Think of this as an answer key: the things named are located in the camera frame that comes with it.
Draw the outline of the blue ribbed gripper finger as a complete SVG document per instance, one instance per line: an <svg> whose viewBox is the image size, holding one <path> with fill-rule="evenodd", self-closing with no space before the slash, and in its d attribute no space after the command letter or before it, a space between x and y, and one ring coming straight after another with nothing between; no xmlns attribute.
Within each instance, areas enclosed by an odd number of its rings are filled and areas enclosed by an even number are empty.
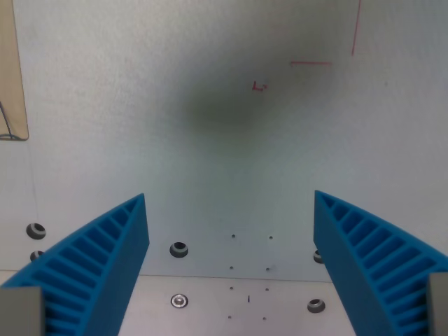
<svg viewBox="0 0 448 336"><path fill-rule="evenodd" d="M43 291L47 335L118 335L149 244L139 194L71 233L2 286Z"/></svg>
<svg viewBox="0 0 448 336"><path fill-rule="evenodd" d="M357 335L429 335L426 287L447 257L399 227L314 193L314 243Z"/></svg>

